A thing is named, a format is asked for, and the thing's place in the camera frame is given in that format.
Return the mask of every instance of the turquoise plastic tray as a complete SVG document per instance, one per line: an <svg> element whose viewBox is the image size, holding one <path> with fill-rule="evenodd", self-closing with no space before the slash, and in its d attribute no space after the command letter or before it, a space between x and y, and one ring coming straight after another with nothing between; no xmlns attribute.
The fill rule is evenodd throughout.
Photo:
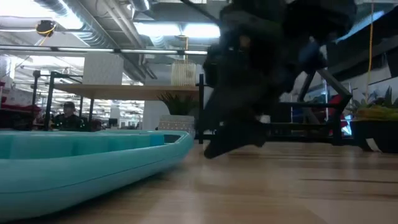
<svg viewBox="0 0 398 224"><path fill-rule="evenodd" d="M178 135L172 144L164 135ZM180 162L175 131L0 132L0 222L57 212Z"/></svg>

